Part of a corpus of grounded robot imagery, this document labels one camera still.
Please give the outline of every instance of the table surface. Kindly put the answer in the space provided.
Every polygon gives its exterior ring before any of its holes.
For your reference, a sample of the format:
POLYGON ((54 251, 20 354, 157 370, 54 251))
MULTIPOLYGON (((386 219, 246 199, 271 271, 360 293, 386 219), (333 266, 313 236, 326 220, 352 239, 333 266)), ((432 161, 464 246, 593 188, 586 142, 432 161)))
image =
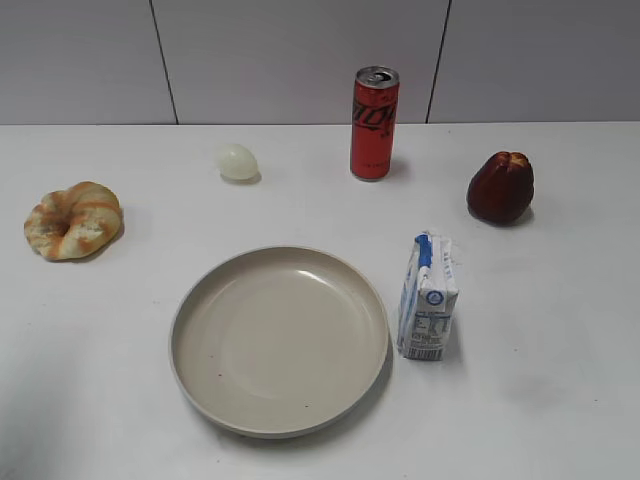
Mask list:
POLYGON ((637 478, 640 124, 402 125, 393 168, 348 169, 345 126, 0 128, 0 479, 637 478), (230 185, 213 152, 253 150, 230 185), (533 215, 472 218, 498 150, 531 159, 533 215), (49 263, 22 223, 82 180, 121 199, 124 234, 49 263), (454 239, 461 293, 444 361, 395 355, 386 384, 316 434, 269 442, 203 421, 168 334, 186 291, 237 253, 329 251, 378 289, 396 336, 413 237, 454 239))

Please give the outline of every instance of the plate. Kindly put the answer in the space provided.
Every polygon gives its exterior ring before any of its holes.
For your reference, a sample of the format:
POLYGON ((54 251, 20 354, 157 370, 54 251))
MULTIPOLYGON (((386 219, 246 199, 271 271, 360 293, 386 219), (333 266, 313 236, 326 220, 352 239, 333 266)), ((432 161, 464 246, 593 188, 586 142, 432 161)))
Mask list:
POLYGON ((348 412, 380 374, 384 305, 353 267, 324 252, 273 247, 235 257, 187 294, 171 330, 172 368, 206 418, 288 438, 348 412))

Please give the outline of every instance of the red can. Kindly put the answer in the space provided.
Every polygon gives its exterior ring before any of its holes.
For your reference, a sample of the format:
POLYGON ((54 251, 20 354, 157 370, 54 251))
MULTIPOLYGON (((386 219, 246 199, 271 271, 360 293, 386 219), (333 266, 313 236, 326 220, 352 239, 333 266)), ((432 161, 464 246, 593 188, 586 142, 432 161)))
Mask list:
POLYGON ((398 72, 366 67, 356 73, 351 122, 351 173, 379 180, 389 173, 398 106, 398 72))

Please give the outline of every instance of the white egg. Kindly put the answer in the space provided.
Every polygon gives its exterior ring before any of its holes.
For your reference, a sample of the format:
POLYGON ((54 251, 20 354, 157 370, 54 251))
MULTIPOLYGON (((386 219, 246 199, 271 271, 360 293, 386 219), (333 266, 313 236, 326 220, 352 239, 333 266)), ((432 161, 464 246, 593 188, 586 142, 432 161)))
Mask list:
POLYGON ((242 145, 223 145, 217 152, 216 160, 220 175, 230 180, 251 180, 258 175, 256 157, 242 145))

